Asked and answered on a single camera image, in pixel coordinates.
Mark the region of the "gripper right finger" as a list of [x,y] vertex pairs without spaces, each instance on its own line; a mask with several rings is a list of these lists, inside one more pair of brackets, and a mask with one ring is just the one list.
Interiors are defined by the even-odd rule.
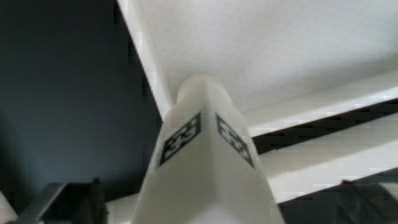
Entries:
[[349,182],[281,203],[287,224],[398,224],[398,183]]

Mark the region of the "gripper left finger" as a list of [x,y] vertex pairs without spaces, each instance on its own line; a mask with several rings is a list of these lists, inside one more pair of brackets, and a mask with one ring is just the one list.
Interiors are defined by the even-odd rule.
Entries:
[[11,224],[109,224],[100,179],[52,183]]

